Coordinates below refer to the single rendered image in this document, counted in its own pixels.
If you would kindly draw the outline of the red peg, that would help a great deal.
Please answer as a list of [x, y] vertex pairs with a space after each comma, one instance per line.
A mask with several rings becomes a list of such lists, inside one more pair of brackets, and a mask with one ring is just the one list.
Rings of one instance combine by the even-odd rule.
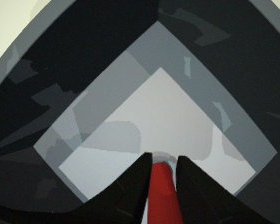
[[164, 163], [153, 164], [147, 224], [184, 224], [179, 204], [171, 168]]

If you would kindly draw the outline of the light grey plate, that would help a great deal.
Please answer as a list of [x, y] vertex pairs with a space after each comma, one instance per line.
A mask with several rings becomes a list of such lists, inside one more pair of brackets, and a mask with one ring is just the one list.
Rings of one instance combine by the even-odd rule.
[[93, 198], [144, 152], [171, 168], [187, 156], [229, 193], [256, 173], [188, 93], [160, 68], [152, 73], [60, 165], [67, 179]]

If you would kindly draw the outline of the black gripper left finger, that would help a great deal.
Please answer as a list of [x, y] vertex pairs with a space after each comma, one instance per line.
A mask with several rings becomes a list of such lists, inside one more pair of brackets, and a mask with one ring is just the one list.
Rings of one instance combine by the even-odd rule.
[[151, 184], [153, 153], [144, 152], [107, 189], [72, 212], [48, 213], [0, 205], [0, 224], [141, 224]]

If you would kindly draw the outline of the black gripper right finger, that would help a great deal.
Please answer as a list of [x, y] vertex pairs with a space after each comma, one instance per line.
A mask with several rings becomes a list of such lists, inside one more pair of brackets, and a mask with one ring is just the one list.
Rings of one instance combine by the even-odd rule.
[[177, 157], [176, 194], [184, 224], [273, 224], [238, 201], [187, 156]]

